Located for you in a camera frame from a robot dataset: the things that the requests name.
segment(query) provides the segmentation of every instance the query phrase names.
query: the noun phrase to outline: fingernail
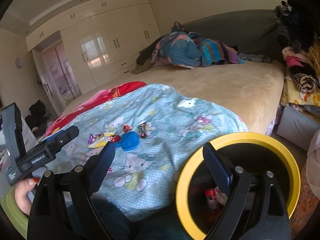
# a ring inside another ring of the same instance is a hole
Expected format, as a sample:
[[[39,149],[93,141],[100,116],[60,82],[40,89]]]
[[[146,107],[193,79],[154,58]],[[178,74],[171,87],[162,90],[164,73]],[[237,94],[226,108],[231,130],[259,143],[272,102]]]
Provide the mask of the fingernail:
[[[40,181],[39,178],[32,178],[32,179],[29,179],[28,182],[29,182],[30,186],[33,186],[33,185],[37,184],[39,181]]]

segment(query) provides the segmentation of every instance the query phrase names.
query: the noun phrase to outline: gray headboard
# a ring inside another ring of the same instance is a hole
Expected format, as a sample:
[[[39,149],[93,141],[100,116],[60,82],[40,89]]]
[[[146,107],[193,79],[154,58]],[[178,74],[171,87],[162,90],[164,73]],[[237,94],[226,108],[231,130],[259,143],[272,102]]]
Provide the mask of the gray headboard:
[[[244,10],[209,16],[183,24],[188,32],[198,32],[203,38],[237,45],[240,53],[266,54],[283,61],[276,30],[263,36],[275,25],[273,10]]]

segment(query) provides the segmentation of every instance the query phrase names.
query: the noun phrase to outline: red can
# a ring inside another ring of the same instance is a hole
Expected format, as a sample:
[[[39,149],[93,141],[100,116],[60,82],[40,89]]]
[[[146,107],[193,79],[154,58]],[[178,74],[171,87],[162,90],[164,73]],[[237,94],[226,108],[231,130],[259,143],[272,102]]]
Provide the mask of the red can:
[[[214,188],[207,189],[205,191],[205,196],[207,198],[207,204],[210,209],[218,211],[218,200],[217,200],[217,194]]]

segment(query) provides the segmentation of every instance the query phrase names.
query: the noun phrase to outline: dark pants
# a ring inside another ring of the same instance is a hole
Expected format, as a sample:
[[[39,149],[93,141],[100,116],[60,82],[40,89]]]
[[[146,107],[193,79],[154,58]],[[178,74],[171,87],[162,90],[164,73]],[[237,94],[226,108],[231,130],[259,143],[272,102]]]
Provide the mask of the dark pants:
[[[192,240],[176,214],[162,215],[152,219],[137,232],[136,224],[130,222],[113,204],[97,199],[92,202],[114,240]],[[86,236],[73,205],[69,206],[67,211],[74,231]]]

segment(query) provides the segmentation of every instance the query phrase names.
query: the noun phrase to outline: green sleeve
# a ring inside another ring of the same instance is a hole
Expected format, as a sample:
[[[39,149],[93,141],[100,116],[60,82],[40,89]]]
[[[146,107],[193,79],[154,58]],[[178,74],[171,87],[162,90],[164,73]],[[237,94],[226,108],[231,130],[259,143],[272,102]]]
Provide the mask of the green sleeve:
[[[8,194],[0,200],[0,204],[13,226],[27,239],[28,218],[18,208],[14,199],[14,190],[15,187],[11,187]]]

